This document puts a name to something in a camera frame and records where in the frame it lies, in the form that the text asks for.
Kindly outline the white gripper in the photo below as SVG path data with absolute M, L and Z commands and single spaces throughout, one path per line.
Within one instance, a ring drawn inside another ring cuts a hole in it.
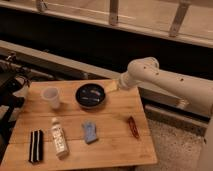
M 120 89 L 130 89 L 134 86 L 134 79 L 127 73 L 122 73 L 118 79 L 118 82 L 116 80 L 112 81 L 109 85 L 105 87 L 105 92 L 113 92 L 117 91 L 118 87 Z

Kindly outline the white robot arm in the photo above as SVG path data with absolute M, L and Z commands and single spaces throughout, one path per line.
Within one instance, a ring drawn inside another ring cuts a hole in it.
M 154 57 L 132 60 L 127 70 L 107 85 L 107 93 L 129 90 L 142 82 L 156 85 L 180 98 L 179 108 L 195 105 L 210 116 L 196 171 L 213 171 L 213 81 L 165 71 Z

